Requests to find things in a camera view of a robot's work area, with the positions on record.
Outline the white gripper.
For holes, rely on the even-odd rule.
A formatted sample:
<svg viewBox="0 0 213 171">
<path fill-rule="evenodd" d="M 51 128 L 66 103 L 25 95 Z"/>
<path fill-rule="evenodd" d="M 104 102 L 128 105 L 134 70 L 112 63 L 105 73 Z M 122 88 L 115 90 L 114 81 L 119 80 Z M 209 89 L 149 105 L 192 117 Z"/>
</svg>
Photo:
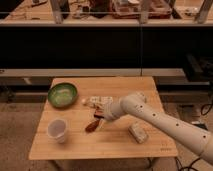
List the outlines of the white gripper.
<svg viewBox="0 0 213 171">
<path fill-rule="evenodd" d="M 122 110 L 119 101 L 107 103 L 105 106 L 104 104 L 100 102 L 88 101 L 86 103 L 86 106 L 89 106 L 94 109 L 100 109 L 100 110 L 104 109 L 103 115 L 107 121 L 117 120 L 124 115 L 124 111 Z M 103 125 L 106 123 L 106 120 L 100 119 L 99 125 L 97 127 L 97 131 L 102 129 Z"/>
</svg>

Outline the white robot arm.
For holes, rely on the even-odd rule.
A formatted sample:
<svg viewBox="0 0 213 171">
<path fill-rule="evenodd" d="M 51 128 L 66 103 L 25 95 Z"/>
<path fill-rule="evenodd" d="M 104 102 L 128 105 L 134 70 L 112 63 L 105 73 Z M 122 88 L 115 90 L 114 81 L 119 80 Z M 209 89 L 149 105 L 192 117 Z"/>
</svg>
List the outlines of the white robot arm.
<svg viewBox="0 0 213 171">
<path fill-rule="evenodd" d="M 114 121 L 127 114 L 142 119 L 213 165 L 213 133 L 158 112 L 147 103 L 142 92 L 134 92 L 118 100 L 111 96 L 91 96 L 83 103 L 100 108 L 106 121 Z"/>
</svg>

